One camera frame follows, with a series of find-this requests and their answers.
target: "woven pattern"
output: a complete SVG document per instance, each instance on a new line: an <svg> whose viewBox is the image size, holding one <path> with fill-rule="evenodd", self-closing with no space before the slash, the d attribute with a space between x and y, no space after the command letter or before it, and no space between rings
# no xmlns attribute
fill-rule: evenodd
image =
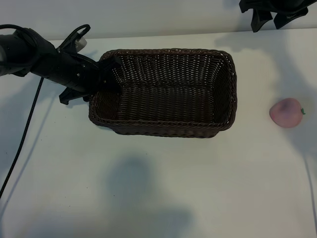
<svg viewBox="0 0 317 238"><path fill-rule="evenodd" d="M230 128L236 73L223 51L116 50L122 66L90 100L89 118L119 134L213 137Z"/></svg>

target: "black cable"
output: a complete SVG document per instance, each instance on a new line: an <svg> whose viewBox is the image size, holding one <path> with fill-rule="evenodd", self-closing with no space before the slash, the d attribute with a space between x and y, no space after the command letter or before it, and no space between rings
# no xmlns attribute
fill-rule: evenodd
<svg viewBox="0 0 317 238"><path fill-rule="evenodd" d="M16 25L11 25L11 24L0 25L0 30L2 30L2 29L15 29L15 30L21 31L24 34L28 35L31 38L31 40L33 41L33 43L34 43L34 47L36 49L36 52L35 52L34 56L32 57L32 59L29 62L27 62L27 63L0 62L0 65L4 65L4 66L7 66L7 67L17 67L17 68L19 68L19 67L20 68L26 68L26 67L32 66L38 60L38 57L40 55L39 48L38 48L38 42L34 38L34 36L29 31L24 29L23 27L16 26Z"/></svg>
<svg viewBox="0 0 317 238"><path fill-rule="evenodd" d="M89 30L90 30L90 25L85 24L82 25L80 27L77 27L75 30L72 31L72 33L69 34L69 36L67 36L67 38L63 41L63 43L61 43L61 45L57 48L57 50L61 50L65 47L66 43L69 41L69 39L71 39L73 37L73 35L75 35L79 30L85 28L81 33L79 33L80 38L83 37Z"/></svg>
<svg viewBox="0 0 317 238"><path fill-rule="evenodd" d="M22 146L23 146L23 143L24 143L24 140L25 140L25 137L26 137L26 133L28 132L28 129L29 129L30 121L31 121L31 118L32 118L32 114L33 114L35 105L36 105L36 101L37 101L38 96L39 96L39 93L40 93L41 86L42 86L42 84L43 84L43 80L44 80L44 78L42 77L41 80L40 80L38 89L36 90L36 93L35 93L35 97L34 97L34 100L33 100L33 104L32 104L32 107L31 107L31 110L30 110L30 114L29 114L28 120L27 120L26 125L25 125L25 128L24 128L24 132L23 132L23 135L22 135L22 139L21 139L21 142L20 142L18 151L16 152L16 155L15 155L15 157L14 157L14 160L13 160L13 163L12 163L11 168L10 168L10 170L9 170L9 173L7 174L7 176L6 176L6 178L5 178L5 181L4 181L3 185L2 185L2 188L1 188L1 190L0 190L0 200L1 200L1 197L2 197L2 194L3 194L3 191L4 191L4 189L5 189L5 186L6 186L6 184L7 184L8 181L9 181L9 178L10 178L10 176L11 176L11 173L12 173L13 169L14 169L14 166L15 166L15 164L16 164L16 161L18 160L19 155L20 155L20 152L21 152L21 150L22 150Z"/></svg>

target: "black clamp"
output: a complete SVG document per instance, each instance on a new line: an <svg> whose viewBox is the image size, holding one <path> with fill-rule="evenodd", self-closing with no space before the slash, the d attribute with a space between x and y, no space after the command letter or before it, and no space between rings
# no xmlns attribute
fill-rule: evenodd
<svg viewBox="0 0 317 238"><path fill-rule="evenodd" d="M253 9L251 27L253 32L258 32L261 27L272 20L271 12L276 12L274 24L277 29L285 26L292 20L305 16L308 6L317 0L241 0L239 5L244 13Z"/></svg>
<svg viewBox="0 0 317 238"><path fill-rule="evenodd" d="M79 55L80 58L77 58L78 61L82 60L82 55ZM102 62L98 62L98 70L89 69L88 74L84 78L86 82L89 83L90 90L85 90L83 92L79 92L72 88L67 87L59 96L59 101L65 105L68 105L70 100L83 98L85 102L90 100L90 96L93 95L98 90L101 90L102 86L105 83L113 78L112 70L114 68L118 68L121 66L121 61L118 57L113 56L109 59L103 60Z"/></svg>

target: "power cord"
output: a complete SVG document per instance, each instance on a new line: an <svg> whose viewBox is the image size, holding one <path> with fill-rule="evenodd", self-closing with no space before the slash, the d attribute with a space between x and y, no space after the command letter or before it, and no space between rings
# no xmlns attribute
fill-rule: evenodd
<svg viewBox="0 0 317 238"><path fill-rule="evenodd" d="M23 132L23 135L22 135L22 139L21 139L21 142L20 142L20 145L19 145L19 148L18 148L18 151L16 152L16 155L14 157L14 160L13 160L13 163L11 165L11 168L9 170L9 173L7 174L6 178L5 178L5 181L2 185L2 188L0 190L0 200L1 200L1 197L2 197L2 194L3 194L3 191L5 189L5 186L6 184L8 183L9 181L9 178L12 174L12 171L14 169L14 166L16 164L16 161L18 160L19 158L19 155L20 155L20 152L22 150L22 146L24 144L24 140L25 140L25 137L26 137L26 133L28 132L28 129L29 129L29 125L30 125L30 121L31 121L31 118L32 118L32 115L33 115L33 111L34 111L34 108L35 108L35 105L36 105L36 101L38 100L38 97L39 97L39 93L40 93L40 89L41 89L41 86L43 84L43 80L44 78L42 77L41 80L40 80L40 83L39 83L39 86L38 86L38 89L36 90L36 93L35 93L35 97L34 97L34 100L33 100L33 104L32 104L32 107L31 107L31 110L30 110L30 114L29 114L29 117L28 117L28 120L26 122L26 125L25 125L25 128L24 128L24 132Z"/></svg>
<svg viewBox="0 0 317 238"><path fill-rule="evenodd" d="M69 41L71 41L72 37L81 29L84 29L84 30L78 34L79 38L84 36L90 30L90 25L85 24L85 25L77 27L75 30L73 30L72 33L70 33L69 36L66 37L66 39L63 41L63 43L61 43L60 46L57 47L57 50L58 51L62 50L69 43Z"/></svg>

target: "white tabletop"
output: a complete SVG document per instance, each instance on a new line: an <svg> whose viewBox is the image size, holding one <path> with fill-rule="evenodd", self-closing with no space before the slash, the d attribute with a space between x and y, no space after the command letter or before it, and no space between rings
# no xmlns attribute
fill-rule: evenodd
<svg viewBox="0 0 317 238"><path fill-rule="evenodd" d="M97 127L82 99L44 81L1 199L0 238L315 238L304 159L317 191L317 29L94 39L112 49L206 48L232 54L238 110L211 139L124 136ZM20 142L39 78L0 78L0 176ZM269 108L297 98L294 129Z"/></svg>

